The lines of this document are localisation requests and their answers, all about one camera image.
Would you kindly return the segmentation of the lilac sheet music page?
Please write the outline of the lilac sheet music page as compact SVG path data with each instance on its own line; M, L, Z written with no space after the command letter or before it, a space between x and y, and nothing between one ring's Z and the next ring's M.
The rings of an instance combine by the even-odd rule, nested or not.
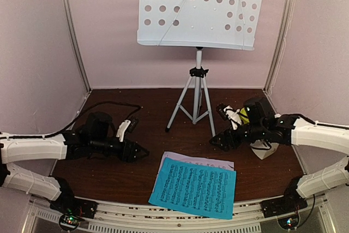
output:
M183 154L166 151L166 152L164 152L164 154L161 158L158 172L160 172L160 170L163 166L163 162L166 158L176 160L179 162L184 162L184 163L203 165L203 166L211 166L214 168L221 168L224 170L234 171L234 162L230 162L230 161L226 161L226 160L202 158L202 157L190 157L190 156L186 156Z

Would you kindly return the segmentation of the blue sheet music page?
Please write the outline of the blue sheet music page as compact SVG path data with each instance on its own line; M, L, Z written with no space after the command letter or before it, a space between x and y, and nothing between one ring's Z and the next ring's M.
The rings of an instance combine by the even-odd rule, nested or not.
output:
M196 216L232 219L237 173L165 158L148 202Z

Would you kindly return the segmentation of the white perforated music stand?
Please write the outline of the white perforated music stand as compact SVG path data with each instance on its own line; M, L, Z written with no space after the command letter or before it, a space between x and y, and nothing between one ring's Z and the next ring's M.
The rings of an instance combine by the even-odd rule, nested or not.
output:
M196 64L189 72L194 85L193 124L212 118L207 70L202 67L205 48L252 51L262 0L139 0L137 42L143 46L180 46L196 49Z

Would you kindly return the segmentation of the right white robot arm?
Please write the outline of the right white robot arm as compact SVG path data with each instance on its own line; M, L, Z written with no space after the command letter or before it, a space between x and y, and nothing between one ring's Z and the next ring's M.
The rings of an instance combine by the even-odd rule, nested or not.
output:
M300 113L276 113L265 97L250 98L241 110L219 104L216 108L231 126L210 139L210 144L223 151L243 143L288 146L314 146L348 154L348 126L313 121ZM348 156L309 175L293 178L283 196L261 202L264 217L297 212L307 207L306 200L317 193L348 184Z

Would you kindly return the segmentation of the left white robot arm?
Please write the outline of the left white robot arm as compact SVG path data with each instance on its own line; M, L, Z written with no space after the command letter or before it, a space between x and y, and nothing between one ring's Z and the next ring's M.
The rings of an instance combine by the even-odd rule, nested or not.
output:
M139 122L132 114L115 127L109 114L91 112L90 109L85 112L87 120L76 130L65 127L43 135L2 133L1 186L42 197L49 202L51 209L63 215L93 218L97 203L77 198L65 179L43 176L16 164L23 160L89 159L93 154L116 156L123 162L132 163L149 155L147 149L126 138Z

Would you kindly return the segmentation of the green bowl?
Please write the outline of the green bowl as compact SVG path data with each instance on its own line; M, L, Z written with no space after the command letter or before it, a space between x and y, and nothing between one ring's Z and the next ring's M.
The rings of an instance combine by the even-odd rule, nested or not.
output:
M240 117L241 122L242 122L243 124L249 123L249 119L248 119L248 116L247 116L247 113L246 113L246 110L245 110L244 107L240 109L240 111L239 111L239 117Z

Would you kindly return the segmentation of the white metronome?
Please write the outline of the white metronome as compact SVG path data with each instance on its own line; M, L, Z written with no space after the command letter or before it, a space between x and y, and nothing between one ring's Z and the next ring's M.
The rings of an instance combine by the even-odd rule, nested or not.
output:
M266 140L257 140L256 142L250 144L250 147L257 157L264 160L276 152L279 144L268 142Z

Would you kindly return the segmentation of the right aluminium frame post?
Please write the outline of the right aluminium frame post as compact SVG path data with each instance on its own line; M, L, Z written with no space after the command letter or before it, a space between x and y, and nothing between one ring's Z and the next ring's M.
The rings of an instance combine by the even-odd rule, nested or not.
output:
M285 0L284 9L282 12L281 23L279 28L278 37L273 53L273 59L269 68L269 73L264 86L264 93L267 96L272 95L272 89L276 83L276 78L281 66L281 61L285 52L286 47L286 36L288 29L291 25L292 14L294 9L295 0Z

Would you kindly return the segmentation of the aluminium frame post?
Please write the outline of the aluminium frame post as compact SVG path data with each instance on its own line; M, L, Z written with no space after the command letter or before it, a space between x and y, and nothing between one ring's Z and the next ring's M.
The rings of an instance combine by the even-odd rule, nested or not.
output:
M295 0L285 0L284 9L282 12L281 23L279 28L278 37L273 53L273 59L269 68L269 73L264 86L264 93L267 96L272 95L272 89L276 83L276 78L281 66L281 61L285 52L286 47L286 36L288 29L291 25L292 14L294 9Z
M64 7L64 12L65 12L65 17L68 25L68 31L69 31L69 37L70 37L70 42L73 48L73 53L74 57L77 63L77 67L83 82L83 85L85 87L86 92L91 92L91 86L88 81L87 73L85 70L85 66L83 64L82 56L81 56L81 51L75 31L75 26L74 26L74 21L73 21L73 15L71 12L71 6L70 6L70 1L69 0L62 0L63 2L63 7Z

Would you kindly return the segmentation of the front aluminium rail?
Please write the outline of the front aluminium rail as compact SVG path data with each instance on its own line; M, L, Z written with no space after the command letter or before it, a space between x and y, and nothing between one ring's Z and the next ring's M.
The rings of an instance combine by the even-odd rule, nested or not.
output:
M288 232L286 221L299 220L294 232L336 232L325 195L309 199L302 210L265 217L261 200L234 204L233 218L198 217L150 205L98 201L93 218L85 218L74 232Z

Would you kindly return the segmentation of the left aluminium frame post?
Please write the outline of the left aluminium frame post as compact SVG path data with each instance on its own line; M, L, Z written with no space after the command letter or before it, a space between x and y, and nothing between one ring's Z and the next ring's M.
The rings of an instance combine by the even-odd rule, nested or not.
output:
M82 56L81 56L81 51L75 31L75 26L74 26L74 21L73 21L73 15L71 12L71 6L70 6L70 1L69 0L62 0L63 2L63 7L64 7L64 12L65 12L65 17L68 25L68 31L69 31L69 37L70 37L70 42L73 48L73 53L74 57L77 63L77 67L83 82L83 85L85 87L86 92L91 92L91 86L88 81L87 73L85 70L85 66L83 64Z

